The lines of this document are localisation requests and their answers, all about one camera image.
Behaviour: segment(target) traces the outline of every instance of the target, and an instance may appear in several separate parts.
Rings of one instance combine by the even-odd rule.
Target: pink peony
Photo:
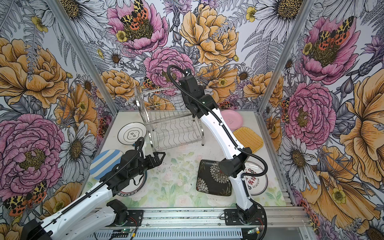
[[[152,82],[161,87],[172,86],[172,82],[168,79],[166,75],[167,67],[169,65],[176,65],[182,69],[190,68],[192,74],[195,74],[195,69],[193,68],[192,60],[184,53],[179,53],[173,48],[165,47],[157,49],[151,57],[147,57],[144,60],[144,66],[147,70],[147,77],[152,80]],[[182,78],[183,74],[177,70],[173,70],[173,78],[177,79]],[[175,89],[166,90],[163,92],[165,95],[173,96],[176,94]]]
[[[0,123],[0,197],[25,195],[42,181],[52,187],[61,176],[60,144],[64,134],[37,114]]]
[[[144,20],[138,30],[125,28],[120,21],[121,17],[132,15],[133,3],[130,7],[123,5],[123,8],[116,6],[107,9],[108,24],[112,27],[109,32],[116,36],[116,42],[123,45],[123,54],[131,56],[132,54],[142,54],[150,52],[160,46],[164,46],[168,40],[168,23],[166,17],[161,18],[157,13],[155,6],[148,5],[143,0],[144,8],[148,9],[148,19]]]
[[[290,97],[286,134],[299,138],[310,150],[321,147],[335,127],[336,113],[331,106],[327,88],[320,83],[300,83]]]
[[[341,45],[330,44],[325,50],[319,49],[319,33],[332,32],[339,28],[343,22],[336,23],[329,19],[319,18],[305,38],[302,58],[296,65],[297,70],[313,81],[322,81],[325,85],[334,83],[355,62],[358,54],[353,54],[360,31],[355,32],[356,18],[349,29],[349,37]]]

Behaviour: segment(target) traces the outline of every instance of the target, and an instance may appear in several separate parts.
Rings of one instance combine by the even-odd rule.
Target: black cable
[[[82,202],[83,200],[87,199],[88,197],[90,197],[93,193],[95,193],[97,190],[99,190],[102,186],[104,186],[105,184],[107,184],[107,182],[109,182],[112,178],[114,178],[116,175],[118,175],[123,169],[125,169],[136,157],[137,155],[141,152],[141,149],[143,148],[144,146],[144,138],[143,137],[139,137],[138,138],[138,141],[139,141],[139,147],[138,147],[138,150],[136,151],[135,155],[124,165],[122,166],[121,168],[119,168],[114,174],[112,174],[109,178],[107,178],[104,182],[102,182],[100,185],[98,185],[97,187],[95,187],[93,190],[91,190],[90,192],[86,192],[84,196],[82,196],[81,198],[79,198],[78,200],[76,200],[75,202],[73,202],[71,205],[69,205],[66,209],[64,209],[61,214],[56,217],[55,219],[53,219],[50,223],[48,223],[47,225],[45,225],[43,228],[41,228],[40,230],[38,230],[30,239],[33,239],[41,230],[45,229],[46,227],[48,227],[50,224],[52,223],[55,223],[56,220],[58,218],[60,218],[63,214],[65,214],[66,212],[68,212],[69,210],[71,210],[74,206],[78,205],[80,202]]]
[[[128,236],[127,233],[123,233],[123,232],[121,232],[121,233],[115,233],[115,234],[112,234],[111,237],[110,237],[110,239],[108,239],[108,240],[112,240],[112,239],[114,239],[115,237],[118,237],[118,236],[124,236],[124,235],[127,235],[127,236]]]
[[[267,222],[267,217],[266,217],[266,212],[265,212],[264,207],[263,207],[260,203],[258,203],[258,202],[255,202],[255,203],[256,203],[256,205],[257,205],[258,207],[261,208],[261,210],[262,210],[262,214],[265,216],[264,226],[263,226],[263,233],[262,233],[260,239],[258,239],[258,240],[262,240],[262,239],[264,238],[265,234],[266,234],[266,228],[267,228],[268,222]]]
[[[182,68],[180,68],[179,66],[176,66],[176,65],[169,65],[167,67],[167,75],[170,79],[170,81],[173,83],[173,85],[175,85],[175,87],[177,87],[180,91],[182,91],[185,95],[187,95],[188,97],[190,97],[192,100],[194,100],[196,103],[198,103],[200,106],[202,106],[203,108],[205,108],[208,112],[210,112],[215,118],[216,120],[218,121],[219,125],[221,125],[221,127],[224,129],[226,135],[228,136],[228,138],[231,140],[231,142],[233,143],[233,145],[235,146],[235,148],[237,150],[239,150],[240,152],[244,153],[244,154],[247,154],[248,156],[251,156],[257,160],[259,160],[263,165],[264,165],[264,170],[261,172],[261,173],[243,173],[241,175],[241,177],[243,178],[244,175],[246,176],[251,176],[251,177],[261,177],[263,175],[265,175],[268,171],[268,165],[267,163],[264,161],[264,159],[262,159],[261,157],[259,156],[256,156],[252,153],[248,153],[246,152],[245,150],[241,149],[240,147],[238,148],[238,145],[236,143],[236,141],[233,139],[233,137],[231,136],[231,134],[229,133],[229,130],[227,129],[227,127],[224,125],[224,124],[221,124],[222,123],[222,120],[216,115],[215,112],[212,111],[212,109],[210,109],[207,105],[205,105],[203,102],[201,102],[200,100],[198,100],[197,98],[195,98],[191,93],[189,93],[187,90],[183,89],[181,86],[180,86],[180,83],[176,82],[174,79],[173,79],[173,76],[171,74],[171,68],[175,68],[177,70],[179,70],[180,72],[182,72],[185,76],[187,76],[187,72],[185,72]]]

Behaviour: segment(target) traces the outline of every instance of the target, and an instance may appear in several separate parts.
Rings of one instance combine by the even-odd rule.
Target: plate
[[[112,171],[113,167],[120,163],[123,152],[116,149],[104,151],[97,155],[92,161],[89,174],[96,180],[100,180],[107,172]],[[147,181],[148,173],[144,172],[143,175],[137,175],[130,180],[129,185],[121,190],[118,195],[122,197],[131,196],[140,191],[145,182]]]
[[[261,173],[263,170],[263,168],[254,162],[245,162],[245,172]],[[248,188],[248,193],[252,196],[256,196],[265,192],[266,187],[268,186],[268,178],[266,175],[261,177],[245,176],[245,183]]]
[[[224,110],[221,111],[221,116],[231,130],[236,130],[243,126],[243,117],[238,112],[233,110]]]
[[[118,140],[122,144],[132,145],[139,137],[145,137],[147,129],[144,124],[140,122],[132,122],[122,127],[118,133]]]

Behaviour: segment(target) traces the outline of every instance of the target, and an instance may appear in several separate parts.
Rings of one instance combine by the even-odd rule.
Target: white daisy
[[[197,178],[196,190],[199,192],[209,193],[208,186],[205,183],[204,179]]]
[[[324,1],[323,16],[329,20],[343,21],[350,16],[360,17],[364,10],[370,12],[377,5],[377,0],[327,0]]]
[[[254,72],[250,67],[239,67],[237,71],[237,75],[240,78],[240,81],[248,81],[251,77],[253,77]]]
[[[216,182],[227,183],[229,181],[228,177],[220,170],[217,162],[209,168],[209,171]]]
[[[254,16],[260,22],[256,32],[264,31],[263,38],[271,33],[271,39],[277,38],[282,43],[291,32],[302,3],[303,0],[258,0]],[[308,21],[321,12],[315,8],[311,13]]]
[[[361,240],[376,240],[384,239],[384,220],[380,218],[377,220],[373,218],[369,221],[369,229],[367,229],[361,236]]]
[[[63,167],[63,180],[65,182],[79,181],[79,177],[88,171],[92,162],[91,156],[95,151],[95,137],[88,130],[88,124],[81,122],[78,131],[71,126],[68,130],[69,142],[61,144],[58,167]]]
[[[104,52],[104,61],[115,68],[120,67],[122,63],[121,51],[117,48],[108,49]]]
[[[320,184],[319,177],[312,170],[311,166],[317,165],[317,159],[310,154],[306,154],[307,147],[304,142],[300,142],[299,138],[292,135],[292,139],[283,137],[282,144],[279,148],[279,158],[284,165],[284,171],[288,172],[288,176],[295,187],[300,191],[305,188],[310,188],[306,182],[305,177],[309,184],[317,189]]]
[[[79,83],[81,84],[81,87],[86,90],[88,94],[92,94],[96,86],[94,85],[91,76],[89,75],[83,75],[79,79]]]
[[[51,0],[30,0],[29,5],[34,9],[35,15],[42,19],[42,24],[53,26],[58,39],[62,39],[64,32],[57,19],[47,5]],[[104,17],[105,8],[102,0],[60,0],[65,12],[77,29],[80,38],[89,43],[96,39],[102,39],[105,32],[103,27],[108,19]]]

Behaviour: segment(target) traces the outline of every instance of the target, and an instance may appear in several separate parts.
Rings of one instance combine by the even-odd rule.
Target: wire rack
[[[172,92],[170,100],[159,96]],[[153,151],[202,141],[204,131],[198,118],[185,107],[180,90],[175,87],[138,92],[135,87],[136,104],[148,130]]]

